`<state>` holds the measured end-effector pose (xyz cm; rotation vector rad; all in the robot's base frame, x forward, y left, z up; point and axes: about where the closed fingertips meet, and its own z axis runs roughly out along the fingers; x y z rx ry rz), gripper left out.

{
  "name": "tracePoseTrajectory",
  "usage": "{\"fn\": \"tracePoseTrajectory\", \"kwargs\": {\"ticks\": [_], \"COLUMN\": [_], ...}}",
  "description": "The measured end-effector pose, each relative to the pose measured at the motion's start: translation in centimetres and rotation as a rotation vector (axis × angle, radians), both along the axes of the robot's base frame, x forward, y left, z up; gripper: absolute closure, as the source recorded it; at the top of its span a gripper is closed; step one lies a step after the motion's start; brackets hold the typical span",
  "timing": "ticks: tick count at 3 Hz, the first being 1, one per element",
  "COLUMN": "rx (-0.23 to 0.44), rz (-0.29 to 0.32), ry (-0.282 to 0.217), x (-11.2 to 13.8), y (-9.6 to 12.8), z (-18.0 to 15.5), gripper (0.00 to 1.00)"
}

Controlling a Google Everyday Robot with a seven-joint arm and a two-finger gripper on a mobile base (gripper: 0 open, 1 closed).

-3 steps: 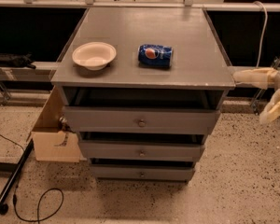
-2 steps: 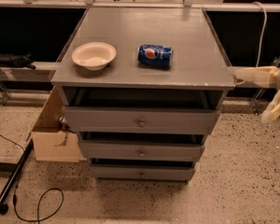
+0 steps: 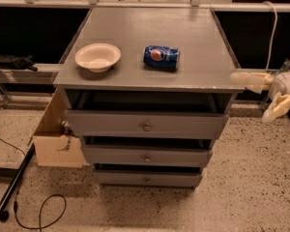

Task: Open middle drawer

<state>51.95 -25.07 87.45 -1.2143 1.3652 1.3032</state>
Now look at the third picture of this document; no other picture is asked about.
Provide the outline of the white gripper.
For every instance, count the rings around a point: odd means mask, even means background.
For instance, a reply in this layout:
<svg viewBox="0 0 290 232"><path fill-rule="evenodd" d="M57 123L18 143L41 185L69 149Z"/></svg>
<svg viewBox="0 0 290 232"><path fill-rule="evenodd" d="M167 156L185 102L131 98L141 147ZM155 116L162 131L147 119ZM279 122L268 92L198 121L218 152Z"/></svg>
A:
<svg viewBox="0 0 290 232"><path fill-rule="evenodd" d="M258 94L270 87L269 98L272 102L263 114L263 123L270 123L290 110L290 72L282 72L275 77L265 72L233 72L230 79Z"/></svg>

